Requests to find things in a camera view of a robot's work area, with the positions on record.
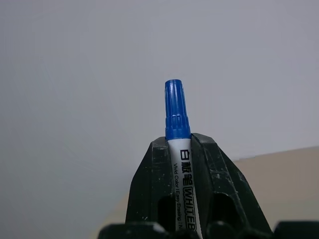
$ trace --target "marker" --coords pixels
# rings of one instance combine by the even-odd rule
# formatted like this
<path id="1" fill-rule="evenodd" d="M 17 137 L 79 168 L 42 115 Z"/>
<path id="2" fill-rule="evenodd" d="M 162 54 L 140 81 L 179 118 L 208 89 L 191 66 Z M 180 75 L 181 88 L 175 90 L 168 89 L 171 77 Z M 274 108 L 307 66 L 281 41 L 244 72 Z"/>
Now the marker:
<path id="1" fill-rule="evenodd" d="M 180 80 L 165 82 L 165 137 L 168 142 L 175 190 L 175 229 L 188 229 L 202 238 L 191 157 L 191 133 Z"/>

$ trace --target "whiteboard marker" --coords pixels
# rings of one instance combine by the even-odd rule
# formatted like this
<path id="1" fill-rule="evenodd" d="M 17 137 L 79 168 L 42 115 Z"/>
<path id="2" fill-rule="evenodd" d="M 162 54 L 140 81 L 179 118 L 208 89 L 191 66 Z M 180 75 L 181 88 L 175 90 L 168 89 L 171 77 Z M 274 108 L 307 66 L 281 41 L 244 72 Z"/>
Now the whiteboard marker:
<path id="1" fill-rule="evenodd" d="M 191 157 L 191 133 L 180 80 L 165 83 L 166 128 L 175 190 L 175 229 L 196 231 L 202 238 Z"/>

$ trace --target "white wall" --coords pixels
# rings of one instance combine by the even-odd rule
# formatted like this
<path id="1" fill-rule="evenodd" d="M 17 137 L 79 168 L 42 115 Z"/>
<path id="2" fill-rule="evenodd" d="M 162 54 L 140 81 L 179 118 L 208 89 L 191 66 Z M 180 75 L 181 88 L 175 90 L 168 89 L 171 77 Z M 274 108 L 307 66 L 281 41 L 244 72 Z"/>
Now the white wall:
<path id="1" fill-rule="evenodd" d="M 85 239 L 164 135 L 233 159 L 319 145 L 319 1 L 2 0 L 1 238 Z"/>

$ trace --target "marker cap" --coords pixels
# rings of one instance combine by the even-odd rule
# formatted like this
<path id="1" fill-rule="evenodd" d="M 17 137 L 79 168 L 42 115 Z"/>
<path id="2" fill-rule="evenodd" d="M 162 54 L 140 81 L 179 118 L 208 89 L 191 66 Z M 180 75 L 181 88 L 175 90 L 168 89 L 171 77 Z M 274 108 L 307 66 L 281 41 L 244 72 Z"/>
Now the marker cap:
<path id="1" fill-rule="evenodd" d="M 191 138 L 183 85 L 180 80 L 165 82 L 166 140 Z"/>

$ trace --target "beige surface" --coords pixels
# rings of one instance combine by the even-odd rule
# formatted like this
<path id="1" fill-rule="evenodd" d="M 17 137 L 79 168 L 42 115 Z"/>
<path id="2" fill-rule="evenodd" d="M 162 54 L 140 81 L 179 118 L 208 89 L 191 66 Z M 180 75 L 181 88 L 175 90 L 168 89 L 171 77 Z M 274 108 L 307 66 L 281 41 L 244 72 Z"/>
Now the beige surface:
<path id="1" fill-rule="evenodd" d="M 257 156 L 235 164 L 249 182 L 271 228 L 280 220 L 319 220 L 319 147 Z M 101 226 L 124 222 L 127 201 L 128 195 Z"/>

